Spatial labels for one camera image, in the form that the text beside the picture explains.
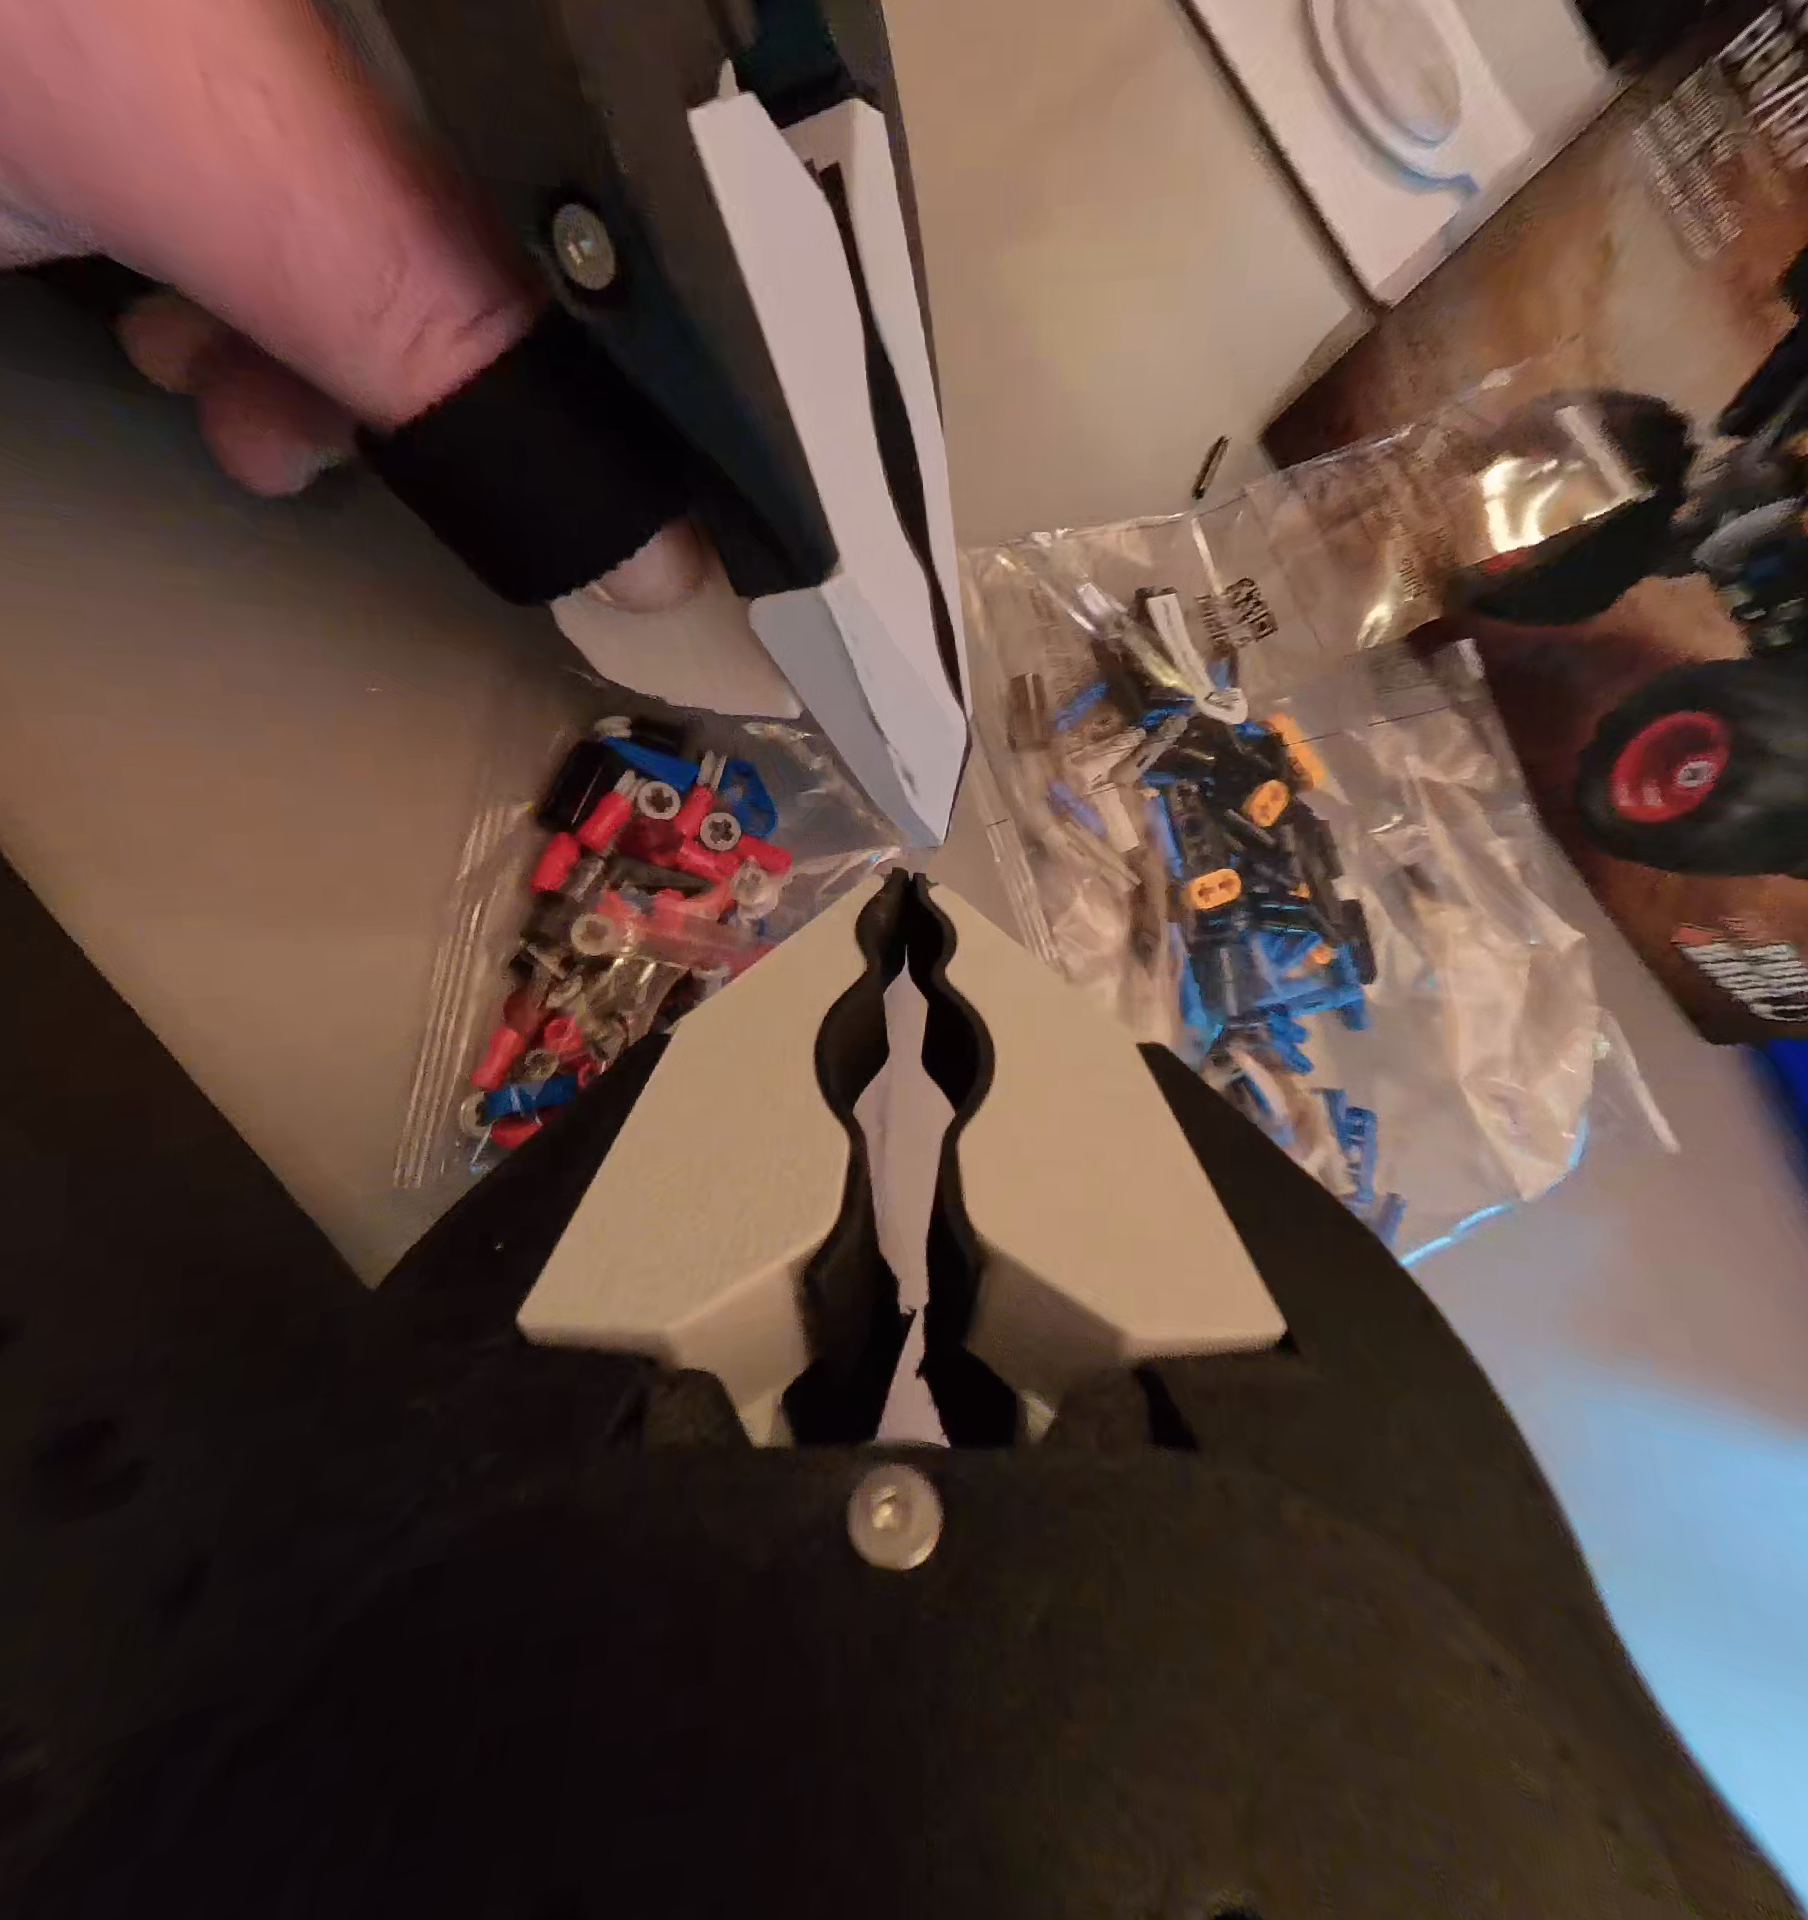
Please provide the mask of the person's left hand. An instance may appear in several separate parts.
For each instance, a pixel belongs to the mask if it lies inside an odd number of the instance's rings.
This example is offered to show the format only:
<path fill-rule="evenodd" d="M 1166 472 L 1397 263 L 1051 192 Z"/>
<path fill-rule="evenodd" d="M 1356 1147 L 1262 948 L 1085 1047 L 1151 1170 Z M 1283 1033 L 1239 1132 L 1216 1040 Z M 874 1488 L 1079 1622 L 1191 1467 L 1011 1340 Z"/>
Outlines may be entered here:
<path fill-rule="evenodd" d="M 321 4 L 0 4 L 0 269 L 154 282 L 116 335 L 292 497 L 459 395 L 550 293 Z"/>

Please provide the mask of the dark toy truck box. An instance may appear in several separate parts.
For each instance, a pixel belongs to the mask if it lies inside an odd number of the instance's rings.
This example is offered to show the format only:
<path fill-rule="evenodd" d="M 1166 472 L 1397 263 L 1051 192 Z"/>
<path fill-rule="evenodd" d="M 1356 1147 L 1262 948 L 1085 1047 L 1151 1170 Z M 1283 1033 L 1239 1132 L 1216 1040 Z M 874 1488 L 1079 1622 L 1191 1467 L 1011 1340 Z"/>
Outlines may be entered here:
<path fill-rule="evenodd" d="M 1808 1040 L 1808 4 L 1685 13 L 1267 446 L 1292 466 L 1491 372 L 1595 411 L 1648 496 L 1464 565 L 1441 633 L 1697 1031 Z"/>

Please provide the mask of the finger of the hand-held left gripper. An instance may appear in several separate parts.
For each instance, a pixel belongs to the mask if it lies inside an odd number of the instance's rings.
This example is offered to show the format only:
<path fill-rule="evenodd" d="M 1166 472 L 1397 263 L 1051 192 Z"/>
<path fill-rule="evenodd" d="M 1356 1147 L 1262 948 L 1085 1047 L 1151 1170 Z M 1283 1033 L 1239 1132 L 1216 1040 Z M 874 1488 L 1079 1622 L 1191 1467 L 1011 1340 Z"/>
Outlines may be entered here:
<path fill-rule="evenodd" d="M 956 520 L 939 402 L 936 338 L 920 277 L 907 165 L 898 124 L 846 99 L 782 128 L 830 205 L 860 308 L 871 425 L 898 528 L 925 578 L 939 666 L 970 710 Z"/>
<path fill-rule="evenodd" d="M 795 563 L 793 585 L 745 585 L 739 571 L 731 583 L 753 638 L 898 842 L 936 850 L 962 786 L 970 710 L 949 695 L 925 578 L 880 472 L 832 208 L 755 93 L 693 108 L 690 129 L 820 517 L 820 557 Z"/>

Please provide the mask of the white sign stand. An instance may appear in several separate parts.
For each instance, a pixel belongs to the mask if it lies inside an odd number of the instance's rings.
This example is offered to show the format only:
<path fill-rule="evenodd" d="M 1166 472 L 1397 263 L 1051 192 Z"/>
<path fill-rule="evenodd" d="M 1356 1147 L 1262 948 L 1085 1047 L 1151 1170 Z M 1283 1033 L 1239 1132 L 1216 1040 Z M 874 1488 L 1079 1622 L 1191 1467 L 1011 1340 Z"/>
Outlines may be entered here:
<path fill-rule="evenodd" d="M 1359 287 L 1404 301 L 1616 97 L 1563 2 L 1185 6 Z"/>

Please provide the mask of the bag of black blue parts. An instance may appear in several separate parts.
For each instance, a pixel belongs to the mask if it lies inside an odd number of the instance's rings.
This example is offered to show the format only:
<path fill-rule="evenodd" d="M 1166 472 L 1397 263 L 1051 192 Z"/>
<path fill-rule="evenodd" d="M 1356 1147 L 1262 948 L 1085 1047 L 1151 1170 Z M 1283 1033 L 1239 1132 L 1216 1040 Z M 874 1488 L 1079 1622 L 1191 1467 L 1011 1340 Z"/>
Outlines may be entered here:
<path fill-rule="evenodd" d="M 1479 563 L 1634 506 L 1616 430 L 1498 368 L 1404 428 L 1252 491 L 1297 628 L 1273 691 L 1322 798 L 1379 969 L 1333 1081 L 1380 1122 L 1377 1234 L 1408 1263 L 1678 1135 L 1601 993 L 1595 904 L 1538 813 L 1491 691 Z"/>

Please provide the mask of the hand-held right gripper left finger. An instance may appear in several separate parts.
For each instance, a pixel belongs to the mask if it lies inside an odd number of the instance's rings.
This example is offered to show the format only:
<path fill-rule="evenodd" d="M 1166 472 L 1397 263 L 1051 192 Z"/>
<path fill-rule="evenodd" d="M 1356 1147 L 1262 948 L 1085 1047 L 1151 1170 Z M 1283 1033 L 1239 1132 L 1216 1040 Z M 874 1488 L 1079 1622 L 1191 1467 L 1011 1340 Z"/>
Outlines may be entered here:
<path fill-rule="evenodd" d="M 865 1443 L 907 1315 L 859 1106 L 907 877 L 869 879 L 680 1020 L 555 1237 L 534 1343 L 717 1378 L 753 1442 Z"/>

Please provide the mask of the grey desk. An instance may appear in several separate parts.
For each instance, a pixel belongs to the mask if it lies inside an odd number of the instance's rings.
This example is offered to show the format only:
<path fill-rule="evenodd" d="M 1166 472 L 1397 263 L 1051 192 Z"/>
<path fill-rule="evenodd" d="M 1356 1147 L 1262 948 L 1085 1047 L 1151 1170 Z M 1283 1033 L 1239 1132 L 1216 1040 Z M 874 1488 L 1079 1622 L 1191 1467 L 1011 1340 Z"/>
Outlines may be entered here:
<path fill-rule="evenodd" d="M 890 4 L 959 534 L 1223 482 L 1354 298 L 1174 4 Z M 571 660 L 357 482 L 268 506 L 0 277 L 0 848 L 360 1278 L 494 756 Z M 1808 1907 L 1808 1189 L 1746 1057 L 1576 896 L 1680 1146 L 1623 1129 L 1418 1263 L 1639 1669 Z"/>

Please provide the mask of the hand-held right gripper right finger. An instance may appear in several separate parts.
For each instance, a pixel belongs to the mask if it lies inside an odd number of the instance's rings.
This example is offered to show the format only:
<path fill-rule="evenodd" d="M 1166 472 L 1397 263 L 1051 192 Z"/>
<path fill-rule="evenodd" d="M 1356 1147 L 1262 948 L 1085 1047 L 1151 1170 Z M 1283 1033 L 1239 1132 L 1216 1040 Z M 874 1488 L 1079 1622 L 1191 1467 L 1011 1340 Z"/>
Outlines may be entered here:
<path fill-rule="evenodd" d="M 1286 1318 L 1146 1049 L 952 889 L 907 879 L 920 1064 L 949 1106 L 920 1377 L 956 1447 L 1165 1363 L 1265 1354 Z"/>

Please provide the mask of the clear bag of small pins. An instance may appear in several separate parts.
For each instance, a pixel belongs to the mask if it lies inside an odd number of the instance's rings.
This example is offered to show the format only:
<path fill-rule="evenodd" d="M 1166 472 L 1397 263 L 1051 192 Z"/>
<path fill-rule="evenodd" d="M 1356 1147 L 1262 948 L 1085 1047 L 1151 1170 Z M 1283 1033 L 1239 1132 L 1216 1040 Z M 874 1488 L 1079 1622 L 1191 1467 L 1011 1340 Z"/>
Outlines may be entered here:
<path fill-rule="evenodd" d="M 480 1175 L 383 1293 L 446 1340 L 513 1338 L 676 1025 L 869 879 L 885 852 L 801 732 L 615 712 L 552 771 L 509 986 L 446 1122 Z"/>

